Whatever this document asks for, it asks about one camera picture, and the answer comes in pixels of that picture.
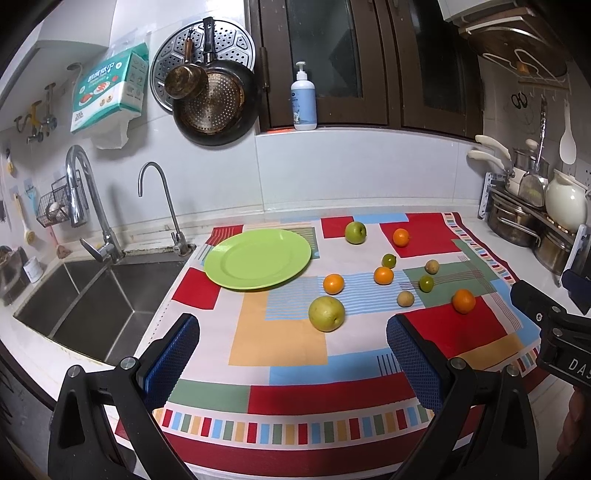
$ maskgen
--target wire basket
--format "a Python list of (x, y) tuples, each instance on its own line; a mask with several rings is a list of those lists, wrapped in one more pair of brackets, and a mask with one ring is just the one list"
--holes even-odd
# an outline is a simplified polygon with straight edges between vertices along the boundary
[[(79, 170), (76, 170), (76, 186), (84, 208), (88, 210), (88, 201), (86, 200), (86, 193)], [(36, 214), (37, 221), (44, 227), (67, 222), (70, 219), (69, 197), (70, 189), (68, 188), (65, 176), (53, 182), (51, 184), (51, 192), (46, 193), (39, 200), (39, 207), (37, 208)]]

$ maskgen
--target soap dispenser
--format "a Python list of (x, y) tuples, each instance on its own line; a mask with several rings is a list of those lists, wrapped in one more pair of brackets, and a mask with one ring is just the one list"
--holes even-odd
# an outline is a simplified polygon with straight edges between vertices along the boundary
[(291, 85), (291, 108), (294, 114), (294, 127), (296, 130), (314, 130), (318, 125), (316, 118), (316, 88), (308, 80), (308, 74), (304, 71), (306, 62), (299, 61), (296, 65), (300, 70), (297, 72), (297, 81)]

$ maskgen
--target kitchen sink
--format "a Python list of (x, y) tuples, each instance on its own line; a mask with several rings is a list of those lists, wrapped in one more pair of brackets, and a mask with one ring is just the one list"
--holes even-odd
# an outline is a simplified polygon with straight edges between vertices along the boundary
[(14, 316), (65, 347), (116, 365), (135, 353), (185, 262), (173, 252), (127, 256), (116, 265), (66, 262)]

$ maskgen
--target blue gripper pad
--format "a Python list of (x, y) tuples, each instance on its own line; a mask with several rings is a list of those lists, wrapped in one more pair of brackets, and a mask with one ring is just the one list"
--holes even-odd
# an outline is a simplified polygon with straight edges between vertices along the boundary
[(140, 358), (138, 384), (148, 411), (164, 407), (199, 343), (199, 322), (183, 313), (164, 338), (155, 340)]
[(389, 319), (386, 338), (421, 405), (437, 414), (443, 408), (447, 395), (449, 378), (441, 378), (446, 376), (445, 356), (434, 343), (424, 340), (401, 314)]

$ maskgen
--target orange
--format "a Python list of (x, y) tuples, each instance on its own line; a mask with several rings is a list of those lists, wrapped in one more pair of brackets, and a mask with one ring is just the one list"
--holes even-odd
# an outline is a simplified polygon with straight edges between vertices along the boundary
[(388, 267), (378, 267), (374, 272), (374, 280), (379, 285), (390, 285), (394, 279), (394, 272)]
[(408, 235), (408, 231), (406, 231), (404, 228), (398, 228), (392, 236), (394, 245), (397, 247), (406, 247), (408, 245), (409, 239), (410, 237)]
[(345, 287), (345, 280), (338, 273), (331, 273), (322, 282), (322, 287), (329, 295), (336, 295)]
[(452, 305), (459, 313), (470, 313), (476, 306), (476, 299), (472, 292), (461, 288), (452, 297)]

